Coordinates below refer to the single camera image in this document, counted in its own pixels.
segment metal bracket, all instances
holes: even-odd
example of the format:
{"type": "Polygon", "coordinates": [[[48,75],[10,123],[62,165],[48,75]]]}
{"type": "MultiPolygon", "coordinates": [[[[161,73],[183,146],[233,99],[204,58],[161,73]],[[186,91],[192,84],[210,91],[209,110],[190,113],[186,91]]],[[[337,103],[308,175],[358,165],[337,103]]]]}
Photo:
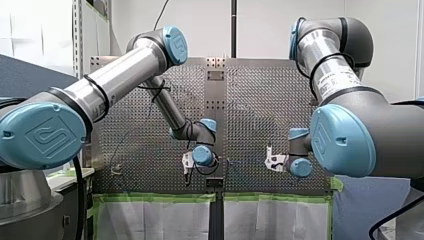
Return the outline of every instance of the metal bracket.
{"type": "Polygon", "coordinates": [[[224,71],[219,71],[219,70],[208,71],[208,80],[224,81],[224,71]]]}
{"type": "Polygon", "coordinates": [[[216,193],[217,196],[221,195],[224,189],[223,177],[208,177],[206,178],[206,192],[216,193]]]}

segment green tape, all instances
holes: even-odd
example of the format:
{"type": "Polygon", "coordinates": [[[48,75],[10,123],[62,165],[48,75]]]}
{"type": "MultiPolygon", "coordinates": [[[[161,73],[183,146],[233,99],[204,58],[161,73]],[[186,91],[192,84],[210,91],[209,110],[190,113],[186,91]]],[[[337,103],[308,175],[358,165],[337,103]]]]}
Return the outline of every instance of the green tape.
{"type": "Polygon", "coordinates": [[[161,203],[204,203],[215,202],[215,194],[157,194],[157,193],[112,193],[97,194],[93,200],[105,202],[161,202],[161,203]]]}
{"type": "Polygon", "coordinates": [[[330,178],[330,187],[332,190],[337,190],[338,192],[343,191],[343,182],[342,180],[338,179],[337,177],[331,177],[330,178]]]}
{"type": "Polygon", "coordinates": [[[225,193],[224,201],[230,202],[257,202],[257,201],[282,201],[303,203],[329,203],[331,196],[302,196],[294,194],[272,193],[225,193]]]}
{"type": "Polygon", "coordinates": [[[99,228],[99,212],[102,205],[99,202],[94,201],[91,212],[93,213],[93,239],[97,239],[97,230],[99,228]]]}
{"type": "Polygon", "coordinates": [[[328,219],[327,219],[328,240],[333,239],[333,203],[334,203],[334,198],[332,198],[331,201],[328,204],[328,219]]]}

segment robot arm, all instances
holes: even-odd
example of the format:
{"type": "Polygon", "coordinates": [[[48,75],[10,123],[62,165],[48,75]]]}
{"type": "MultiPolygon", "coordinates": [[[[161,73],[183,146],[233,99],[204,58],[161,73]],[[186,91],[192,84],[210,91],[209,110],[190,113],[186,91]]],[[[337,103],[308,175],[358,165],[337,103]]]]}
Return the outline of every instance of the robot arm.
{"type": "Polygon", "coordinates": [[[361,84],[373,55],[367,27],[350,18],[301,21],[293,34],[290,57],[308,71],[319,107],[304,136],[309,143],[290,149],[312,150],[335,174],[422,177],[423,109],[390,104],[361,84]]]}
{"type": "MultiPolygon", "coordinates": [[[[137,86],[156,86],[159,75],[187,60],[187,43],[176,27],[165,27],[131,40],[128,52],[65,89],[52,88],[18,105],[0,109],[0,165],[19,169],[49,169],[70,161],[81,149],[92,124],[137,86]]],[[[193,159],[213,161],[215,122],[188,125],[169,92],[155,101],[177,139],[197,141],[193,159]]]]}

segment black cable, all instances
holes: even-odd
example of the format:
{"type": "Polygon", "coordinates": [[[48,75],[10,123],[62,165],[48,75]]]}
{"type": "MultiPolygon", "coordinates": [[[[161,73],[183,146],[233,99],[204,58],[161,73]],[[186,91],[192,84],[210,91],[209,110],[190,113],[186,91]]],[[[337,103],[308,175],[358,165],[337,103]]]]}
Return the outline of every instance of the black cable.
{"type": "Polygon", "coordinates": [[[79,163],[78,156],[75,156],[73,159],[75,167],[75,175],[77,177],[77,187],[78,187],[78,219],[77,219],[77,232],[75,235],[76,240],[82,239],[82,232],[84,229],[85,222],[85,187],[84,179],[82,178],[81,165],[79,163]]]}
{"type": "Polygon", "coordinates": [[[156,20],[155,27],[153,28],[153,31],[155,31],[155,30],[156,30],[156,28],[157,28],[157,26],[158,26],[158,23],[159,23],[159,20],[161,19],[162,14],[163,14],[163,12],[165,11],[166,5],[168,5],[168,2],[169,2],[169,0],[166,0],[166,1],[165,1],[165,4],[163,4],[162,11],[160,12],[158,19],[156,20]]]}
{"type": "Polygon", "coordinates": [[[97,82],[96,81],[94,81],[91,77],[89,77],[87,74],[85,74],[84,75],[84,78],[88,81],[88,82],[90,82],[91,84],[93,84],[94,86],[96,86],[97,87],[97,89],[100,91],[100,93],[103,95],[103,98],[104,98],[104,103],[105,103],[105,112],[103,113],[103,115],[100,117],[100,118],[98,118],[96,121],[94,121],[95,123],[96,122],[99,122],[99,121],[101,121],[103,118],[105,118],[106,116],[107,116],[107,114],[109,113],[109,109],[110,109],[110,101],[109,101],[109,97],[107,96],[107,94],[106,94],[106,92],[105,92],[105,90],[102,88],[102,87],[100,87],[100,85],[99,84],[97,84],[97,82]]]}
{"type": "Polygon", "coordinates": [[[193,166],[191,166],[191,171],[190,171],[190,174],[186,174],[185,175],[185,182],[186,182],[186,187],[189,187],[190,186],[190,184],[191,184],[191,179],[192,179],[192,177],[193,177],[193,170],[194,170],[194,162],[193,162],[193,166]]]}
{"type": "Polygon", "coordinates": [[[390,214],[389,216],[381,219],[380,221],[378,221],[376,224],[374,224],[370,230],[368,231],[368,235],[370,237],[371,240],[375,240],[373,234],[374,232],[379,229],[383,224],[387,223],[388,221],[394,219],[395,217],[398,217],[402,214],[404,214],[405,212],[411,210],[412,208],[416,207],[417,205],[419,205],[422,201],[424,201],[424,196],[421,196],[417,199],[415,199],[413,202],[409,203],[408,205],[402,207],[401,209],[397,210],[396,212],[390,214]]]}
{"type": "Polygon", "coordinates": [[[191,141],[192,141],[192,137],[193,137],[193,122],[191,121],[191,119],[189,119],[189,118],[186,118],[186,123],[189,123],[189,125],[188,125],[188,127],[190,128],[190,136],[188,135],[188,133],[189,133],[189,130],[187,129],[187,131],[186,131],[186,138],[188,139],[188,142],[187,142],[187,149],[190,147],[190,143],[191,143],[191,141]]]}
{"type": "Polygon", "coordinates": [[[298,18],[297,19],[297,21],[296,21],[296,27],[295,27],[295,49],[294,49],[294,60],[295,60],[295,63],[296,63],[296,67],[297,67],[297,70],[299,71],[299,73],[302,75],[302,76],[304,76],[304,77],[306,77],[306,78],[309,78],[309,76],[300,68],[300,64],[299,64],[299,61],[298,61],[298,58],[297,58],[297,44],[298,44],[298,41],[299,41],[299,28],[300,28],[300,23],[302,22],[302,21],[305,21],[306,20],[306,18],[304,18],[304,17],[300,17],[300,18],[298,18]]]}
{"type": "Polygon", "coordinates": [[[137,88],[141,88],[141,89],[147,89],[147,90],[159,90],[156,92],[156,94],[153,96],[152,98],[152,103],[155,102],[156,98],[159,96],[159,94],[162,92],[163,89],[168,90],[169,92],[171,91],[170,87],[165,87],[165,79],[162,80],[162,83],[160,84],[159,87],[144,87],[144,86],[137,86],[137,88]]]}

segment robot logo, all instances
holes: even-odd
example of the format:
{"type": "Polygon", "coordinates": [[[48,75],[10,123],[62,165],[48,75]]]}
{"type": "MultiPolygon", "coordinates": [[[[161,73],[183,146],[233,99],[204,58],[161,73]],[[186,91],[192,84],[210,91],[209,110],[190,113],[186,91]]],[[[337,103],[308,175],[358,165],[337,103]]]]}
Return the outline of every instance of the robot logo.
{"type": "Polygon", "coordinates": [[[76,136],[59,116],[30,130],[26,138],[47,158],[53,158],[76,140],[76,136]]]}
{"type": "Polygon", "coordinates": [[[181,54],[184,54],[187,51],[186,42],[184,37],[181,35],[177,35],[173,39],[173,43],[176,49],[180,51],[181,54]]]}

